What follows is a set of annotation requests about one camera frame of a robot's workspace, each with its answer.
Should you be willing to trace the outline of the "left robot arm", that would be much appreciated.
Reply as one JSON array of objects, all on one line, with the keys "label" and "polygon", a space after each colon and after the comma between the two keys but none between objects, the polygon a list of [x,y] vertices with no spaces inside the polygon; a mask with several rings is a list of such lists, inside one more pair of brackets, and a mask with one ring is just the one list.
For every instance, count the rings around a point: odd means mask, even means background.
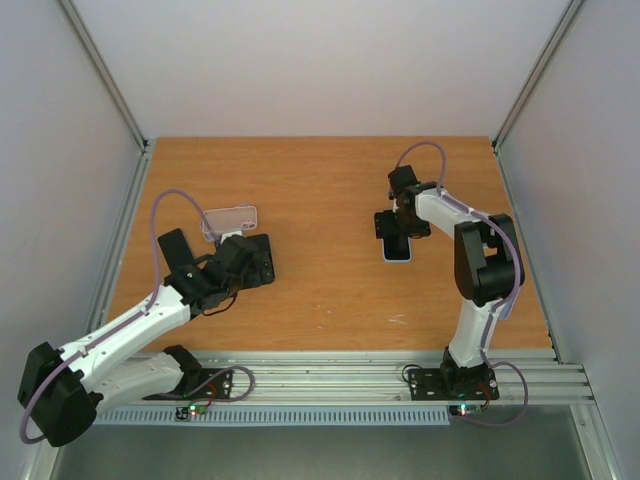
[{"label": "left robot arm", "polygon": [[174,229],[156,239],[153,255],[166,261],[169,273],[148,297],[82,338],[58,348],[44,342],[29,352],[17,394],[24,443],[38,441],[27,433],[33,423],[40,440],[64,446],[98,415],[138,400],[198,401],[204,391],[229,400],[228,389],[215,382],[232,372],[204,369],[181,345],[147,360],[128,360],[170,330],[225,312],[240,291],[273,283],[268,235],[231,234],[214,253],[197,257],[183,231]]}]

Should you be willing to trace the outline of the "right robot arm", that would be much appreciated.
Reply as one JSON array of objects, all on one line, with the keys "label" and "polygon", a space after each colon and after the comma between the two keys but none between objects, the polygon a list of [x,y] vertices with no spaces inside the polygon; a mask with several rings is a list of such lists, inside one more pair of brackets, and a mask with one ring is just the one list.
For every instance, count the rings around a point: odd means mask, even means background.
[{"label": "right robot arm", "polygon": [[456,332],[436,369],[413,368],[413,399],[498,398],[495,374],[486,360],[496,323],[509,316],[525,273],[514,223],[507,214],[487,215],[452,197],[434,182],[421,183],[409,165],[388,175],[393,205],[374,215],[383,258],[411,259],[411,240],[433,228],[453,241],[453,270],[462,306]]}]

